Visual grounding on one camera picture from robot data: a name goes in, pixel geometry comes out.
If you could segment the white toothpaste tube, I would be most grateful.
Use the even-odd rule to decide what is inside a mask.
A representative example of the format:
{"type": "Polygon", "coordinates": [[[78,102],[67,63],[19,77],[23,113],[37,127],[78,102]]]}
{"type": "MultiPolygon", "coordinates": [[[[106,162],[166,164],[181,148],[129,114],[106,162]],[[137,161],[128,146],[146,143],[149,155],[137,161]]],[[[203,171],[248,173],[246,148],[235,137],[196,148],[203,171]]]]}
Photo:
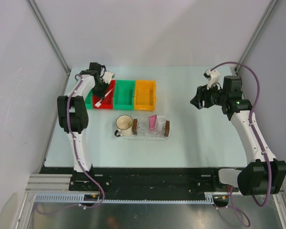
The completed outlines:
{"type": "Polygon", "coordinates": [[[157,116],[157,131],[160,133],[165,129],[166,125],[166,116],[158,115],[157,116]]]}

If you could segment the clear holder with brown ends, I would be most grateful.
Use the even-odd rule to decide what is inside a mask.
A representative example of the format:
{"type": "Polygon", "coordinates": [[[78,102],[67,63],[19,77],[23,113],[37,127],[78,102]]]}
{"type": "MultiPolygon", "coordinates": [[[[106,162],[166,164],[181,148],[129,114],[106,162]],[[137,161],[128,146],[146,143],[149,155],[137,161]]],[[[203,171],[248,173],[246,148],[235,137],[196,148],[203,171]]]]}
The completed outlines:
{"type": "Polygon", "coordinates": [[[171,134],[171,123],[166,120],[162,129],[158,129],[158,123],[155,128],[149,128],[148,119],[136,118],[133,123],[133,134],[138,138],[168,138],[171,134]]]}

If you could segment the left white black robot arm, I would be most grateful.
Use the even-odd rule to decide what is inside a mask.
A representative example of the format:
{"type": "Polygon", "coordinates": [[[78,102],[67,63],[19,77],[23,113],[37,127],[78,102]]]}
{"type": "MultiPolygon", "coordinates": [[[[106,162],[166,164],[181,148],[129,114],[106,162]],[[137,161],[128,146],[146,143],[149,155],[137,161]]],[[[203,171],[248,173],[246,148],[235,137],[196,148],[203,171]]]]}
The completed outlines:
{"type": "Polygon", "coordinates": [[[89,172],[92,162],[85,149],[85,130],[89,117],[85,100],[89,93],[106,98],[114,73],[107,71],[106,66],[91,62],[89,68],[75,75],[76,84],[67,95],[57,98],[58,121],[67,134],[72,147],[74,171],[89,172]]]}

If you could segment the cream enamel mug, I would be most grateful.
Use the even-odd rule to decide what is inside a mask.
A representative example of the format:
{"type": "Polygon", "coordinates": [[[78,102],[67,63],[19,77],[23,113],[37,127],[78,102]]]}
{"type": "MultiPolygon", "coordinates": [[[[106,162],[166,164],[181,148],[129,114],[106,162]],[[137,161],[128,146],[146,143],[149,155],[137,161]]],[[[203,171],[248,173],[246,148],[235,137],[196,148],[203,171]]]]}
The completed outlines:
{"type": "Polygon", "coordinates": [[[133,119],[129,115],[121,115],[116,119],[116,137],[131,136],[133,134],[133,119]]]}

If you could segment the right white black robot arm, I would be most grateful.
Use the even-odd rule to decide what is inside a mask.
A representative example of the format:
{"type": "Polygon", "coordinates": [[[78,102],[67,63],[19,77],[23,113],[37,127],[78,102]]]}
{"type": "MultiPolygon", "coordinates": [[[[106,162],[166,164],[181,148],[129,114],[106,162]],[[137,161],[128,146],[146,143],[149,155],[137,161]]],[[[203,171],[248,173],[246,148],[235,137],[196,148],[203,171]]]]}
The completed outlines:
{"type": "Polygon", "coordinates": [[[227,185],[239,189],[244,196],[279,193],[286,176],[286,162],[277,160],[263,139],[252,112],[251,102],[243,99],[242,80],[226,76],[220,85],[220,75],[204,75],[208,83],[199,86],[190,101],[197,109],[218,105],[236,129],[243,145],[247,166],[242,169],[222,168],[210,179],[211,188],[222,191],[227,185]]]}

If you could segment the white pink toothbrush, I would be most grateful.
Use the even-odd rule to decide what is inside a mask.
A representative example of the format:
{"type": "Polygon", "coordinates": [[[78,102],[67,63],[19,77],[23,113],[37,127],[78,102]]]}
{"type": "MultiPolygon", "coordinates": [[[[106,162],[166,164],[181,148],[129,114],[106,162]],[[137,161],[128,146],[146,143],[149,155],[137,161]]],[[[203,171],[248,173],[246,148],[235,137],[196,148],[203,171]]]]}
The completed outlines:
{"type": "Polygon", "coordinates": [[[92,101],[94,102],[94,106],[99,109],[113,109],[111,93],[112,93],[112,89],[110,89],[106,93],[105,97],[100,100],[98,100],[98,98],[95,95],[93,95],[92,101]]]}

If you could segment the pink toothpaste tube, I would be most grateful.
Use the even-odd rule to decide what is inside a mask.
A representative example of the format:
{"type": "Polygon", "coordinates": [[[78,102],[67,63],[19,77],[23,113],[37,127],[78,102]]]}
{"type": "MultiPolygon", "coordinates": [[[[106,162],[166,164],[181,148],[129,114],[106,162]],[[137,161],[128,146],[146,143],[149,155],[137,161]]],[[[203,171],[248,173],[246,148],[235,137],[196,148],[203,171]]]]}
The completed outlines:
{"type": "Polygon", "coordinates": [[[155,130],[155,126],[156,126],[157,115],[152,115],[152,116],[148,117],[148,121],[149,121],[149,131],[153,132],[155,130]]]}

